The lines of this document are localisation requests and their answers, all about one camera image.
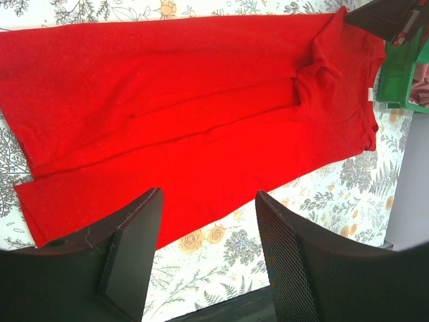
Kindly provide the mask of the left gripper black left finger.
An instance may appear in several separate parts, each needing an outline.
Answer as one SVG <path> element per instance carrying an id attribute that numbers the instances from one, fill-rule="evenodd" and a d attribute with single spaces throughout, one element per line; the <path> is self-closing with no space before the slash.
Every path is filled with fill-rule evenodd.
<path id="1" fill-rule="evenodd" d="M 2 321 L 141 321 L 164 195 L 150 189 L 40 248 L 1 252 Z"/>

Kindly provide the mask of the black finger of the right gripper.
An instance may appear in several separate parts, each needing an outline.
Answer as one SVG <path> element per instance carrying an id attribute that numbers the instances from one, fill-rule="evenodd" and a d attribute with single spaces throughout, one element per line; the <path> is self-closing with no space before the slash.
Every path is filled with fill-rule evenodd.
<path id="1" fill-rule="evenodd" d="M 428 2 L 378 0 L 348 13 L 345 22 L 387 42 L 409 42 L 428 26 Z"/>

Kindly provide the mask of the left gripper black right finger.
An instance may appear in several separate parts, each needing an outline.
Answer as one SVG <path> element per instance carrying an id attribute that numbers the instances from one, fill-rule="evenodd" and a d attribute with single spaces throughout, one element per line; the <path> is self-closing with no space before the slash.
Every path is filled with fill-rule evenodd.
<path id="1" fill-rule="evenodd" d="M 428 244 L 400 252 L 368 246 L 264 191 L 255 209 L 278 321 L 428 320 Z"/>

